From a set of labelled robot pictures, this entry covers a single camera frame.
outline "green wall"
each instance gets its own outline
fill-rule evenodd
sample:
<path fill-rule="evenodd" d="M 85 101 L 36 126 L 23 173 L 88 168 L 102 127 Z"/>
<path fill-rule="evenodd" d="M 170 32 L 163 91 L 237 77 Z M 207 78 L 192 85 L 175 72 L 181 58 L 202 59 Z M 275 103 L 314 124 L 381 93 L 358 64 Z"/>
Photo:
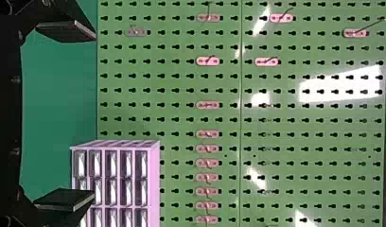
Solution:
<path fill-rule="evenodd" d="M 97 28 L 97 2 L 78 0 Z M 22 47 L 21 185 L 35 200 L 70 187 L 69 147 L 96 139 L 97 43 L 60 44 L 33 31 Z"/>

